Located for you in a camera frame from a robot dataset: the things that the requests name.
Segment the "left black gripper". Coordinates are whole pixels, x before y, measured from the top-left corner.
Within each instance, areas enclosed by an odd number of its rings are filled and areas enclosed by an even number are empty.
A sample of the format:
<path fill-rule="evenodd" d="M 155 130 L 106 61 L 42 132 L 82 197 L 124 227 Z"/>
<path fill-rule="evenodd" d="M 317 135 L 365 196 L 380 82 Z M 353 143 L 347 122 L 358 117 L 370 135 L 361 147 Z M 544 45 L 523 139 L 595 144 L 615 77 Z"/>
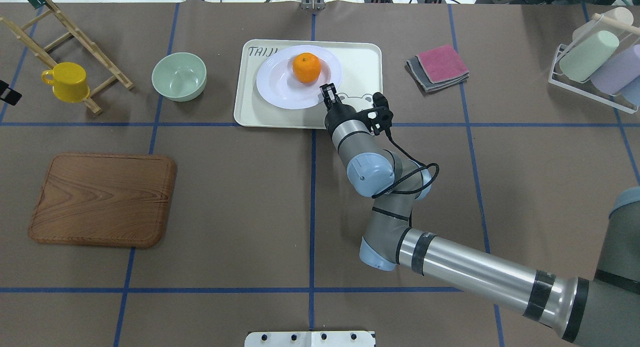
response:
<path fill-rule="evenodd" d="M 0 101 L 10 106 L 15 106 L 22 97 L 23 95 L 11 88 L 9 83 L 0 80 Z"/>

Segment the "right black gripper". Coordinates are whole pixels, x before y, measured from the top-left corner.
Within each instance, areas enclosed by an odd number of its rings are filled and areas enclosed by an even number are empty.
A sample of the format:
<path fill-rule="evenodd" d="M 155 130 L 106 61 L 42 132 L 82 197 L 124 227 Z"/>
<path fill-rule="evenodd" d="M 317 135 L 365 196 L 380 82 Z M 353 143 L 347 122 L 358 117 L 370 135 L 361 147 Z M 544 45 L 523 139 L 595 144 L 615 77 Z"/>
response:
<path fill-rule="evenodd" d="M 327 110 L 326 117 L 324 118 L 325 126 L 340 126 L 340 124 L 348 120 L 355 119 L 356 112 L 354 108 L 342 102 L 334 83 L 329 83 L 327 86 L 320 86 L 320 91 Z"/>

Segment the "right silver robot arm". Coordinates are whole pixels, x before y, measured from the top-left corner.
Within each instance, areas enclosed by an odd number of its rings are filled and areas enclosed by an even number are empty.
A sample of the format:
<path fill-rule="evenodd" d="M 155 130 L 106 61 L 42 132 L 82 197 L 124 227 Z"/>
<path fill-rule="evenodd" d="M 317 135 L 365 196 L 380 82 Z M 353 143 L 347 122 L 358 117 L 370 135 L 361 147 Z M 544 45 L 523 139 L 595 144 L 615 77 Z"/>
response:
<path fill-rule="evenodd" d="M 426 196 L 439 166 L 414 159 L 404 149 L 380 148 L 375 136 L 391 140 L 393 112 L 376 92 L 369 108 L 343 103 L 333 83 L 320 87 L 324 125 L 347 178 L 363 197 L 374 199 L 359 248 L 370 267 L 407 267 L 463 292 L 474 293 L 553 329 L 581 347 L 639 345 L 639 188 L 621 192 L 608 217 L 593 279 L 560 278 L 478 251 L 412 226 L 416 201 Z"/>

